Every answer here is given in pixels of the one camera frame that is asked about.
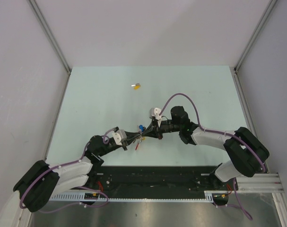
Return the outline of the key with yellow tag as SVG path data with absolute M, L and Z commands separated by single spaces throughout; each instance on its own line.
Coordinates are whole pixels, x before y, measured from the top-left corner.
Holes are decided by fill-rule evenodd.
M 134 90 L 137 90 L 141 87 L 140 83 L 136 83 L 136 84 L 133 84 L 131 85 L 131 87 L 134 89 Z

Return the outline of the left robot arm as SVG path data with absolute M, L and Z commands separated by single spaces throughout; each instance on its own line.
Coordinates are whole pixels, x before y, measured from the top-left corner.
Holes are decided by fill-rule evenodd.
M 140 132 L 127 132 L 118 128 L 110 132 L 112 137 L 108 133 L 93 136 L 77 160 L 53 165 L 44 160 L 36 161 L 13 187 L 13 191 L 19 192 L 20 208 L 36 212 L 54 195 L 82 186 L 93 188 L 96 177 L 90 171 L 103 164 L 101 157 L 119 148 L 126 150 L 128 145 L 141 137 Z

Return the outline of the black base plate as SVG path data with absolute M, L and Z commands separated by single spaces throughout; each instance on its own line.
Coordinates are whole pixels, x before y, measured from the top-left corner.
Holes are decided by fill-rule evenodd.
M 212 176 L 214 166 L 101 166 L 91 170 L 85 187 L 109 198 L 189 199 L 204 191 L 226 191 L 233 181 Z

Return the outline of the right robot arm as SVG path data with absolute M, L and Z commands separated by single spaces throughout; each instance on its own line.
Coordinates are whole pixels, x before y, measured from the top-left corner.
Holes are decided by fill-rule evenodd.
M 165 133 L 178 132 L 184 144 L 206 145 L 227 152 L 229 161 L 218 165 L 211 173 L 210 185 L 214 189 L 221 190 L 227 181 L 240 175 L 253 177 L 264 170 L 269 151 L 247 128 L 240 127 L 227 132 L 201 129 L 198 124 L 190 121 L 182 106 L 173 107 L 168 120 L 163 120 L 160 113 L 159 108 L 150 109 L 152 122 L 143 136 L 160 140 Z

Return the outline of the blue key tag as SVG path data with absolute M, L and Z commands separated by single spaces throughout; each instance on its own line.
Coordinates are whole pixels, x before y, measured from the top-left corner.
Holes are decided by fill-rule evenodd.
M 143 125 L 139 125 L 139 129 L 141 132 L 143 132 L 145 130 L 145 127 Z

